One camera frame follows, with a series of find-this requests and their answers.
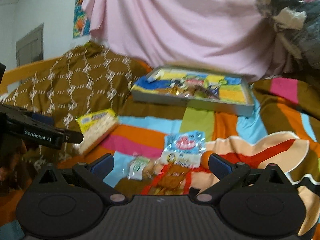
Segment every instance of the pink fabric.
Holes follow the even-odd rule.
[[[199,62],[245,74],[280,73],[286,52],[255,0],[85,0],[91,35],[119,54],[157,67]]]
[[[163,151],[162,149],[135,143],[119,135],[109,135],[100,145],[111,151],[118,151],[127,155],[143,155],[150,159],[160,158]]]
[[[271,80],[270,92],[298,104],[298,80],[290,78],[274,78]]]

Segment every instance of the ribbed black surface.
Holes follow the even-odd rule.
[[[27,236],[25,240],[35,240]],[[227,228],[209,206],[187,196],[136,196],[110,208],[92,231],[72,240],[252,240]],[[284,240],[298,240],[291,236]]]

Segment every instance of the pink stripe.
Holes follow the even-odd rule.
[[[119,135],[109,135],[101,142],[100,146],[111,151],[118,151],[127,155],[138,154],[150,159],[158,159],[163,151],[162,149],[135,143]]]
[[[298,104],[298,80],[290,78],[274,78],[271,80],[270,92]]]

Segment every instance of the gray box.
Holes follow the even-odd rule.
[[[151,94],[151,93],[144,93],[144,92],[132,89],[131,94],[133,96],[134,101],[148,102],[148,103],[155,103],[155,104],[162,104],[162,105],[186,106],[186,107],[192,107],[192,108],[202,109],[202,110],[213,110],[217,112],[225,112],[229,114],[242,115],[246,117],[251,116],[253,112],[254,102],[251,95],[251,90],[249,88],[248,83],[240,75],[217,72],[205,67],[193,68],[189,66],[166,65],[166,66],[162,66],[154,69],[146,76],[146,78],[156,75],[156,73],[158,73],[161,69],[195,71],[203,74],[225,75],[229,77],[241,78],[242,80],[241,87],[244,93],[244,97],[246,99],[246,104],[225,102],[222,100],[210,99],[210,98],[192,98],[192,97],[183,98],[183,97],[178,97],[170,94]]]

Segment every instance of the brown pillow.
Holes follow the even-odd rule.
[[[118,113],[129,95],[130,83],[146,73],[138,61],[89,42],[65,53],[50,69],[28,78],[4,103],[50,115],[56,127],[79,131],[76,118],[83,114],[107,108]],[[40,147],[23,158],[39,169],[74,154],[73,145],[65,144],[60,151]]]

